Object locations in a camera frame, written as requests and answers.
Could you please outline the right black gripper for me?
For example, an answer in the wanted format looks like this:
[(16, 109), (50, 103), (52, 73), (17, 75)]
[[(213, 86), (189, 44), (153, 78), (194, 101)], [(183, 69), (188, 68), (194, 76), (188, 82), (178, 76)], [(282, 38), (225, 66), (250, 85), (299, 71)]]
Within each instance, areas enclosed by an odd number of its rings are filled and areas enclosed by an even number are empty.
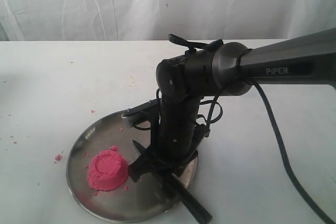
[[(160, 102), (160, 125), (154, 143), (158, 159), (170, 162), (168, 177), (181, 177), (185, 169), (198, 158), (195, 150), (208, 134), (208, 128), (196, 125), (201, 98), (186, 98), (181, 103), (172, 103), (168, 98)], [(137, 182), (142, 175), (156, 172), (156, 157), (141, 154), (129, 165), (129, 177)]]

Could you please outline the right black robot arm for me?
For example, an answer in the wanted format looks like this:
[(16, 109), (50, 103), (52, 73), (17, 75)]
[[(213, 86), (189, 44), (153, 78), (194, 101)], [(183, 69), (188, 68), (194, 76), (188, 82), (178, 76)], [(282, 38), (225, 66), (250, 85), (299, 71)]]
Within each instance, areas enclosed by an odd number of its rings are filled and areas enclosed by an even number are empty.
[(200, 105), (210, 97), (247, 93), (260, 84), (335, 85), (335, 29), (250, 49), (238, 42), (210, 44), (187, 41), (175, 35), (170, 42), (186, 47), (180, 56), (162, 60), (156, 68), (156, 99), (128, 110), (133, 127), (150, 123), (150, 145), (134, 142), (139, 157), (129, 166), (136, 182), (147, 173), (181, 176), (198, 156), (200, 142), (208, 137), (211, 114), (198, 124)]

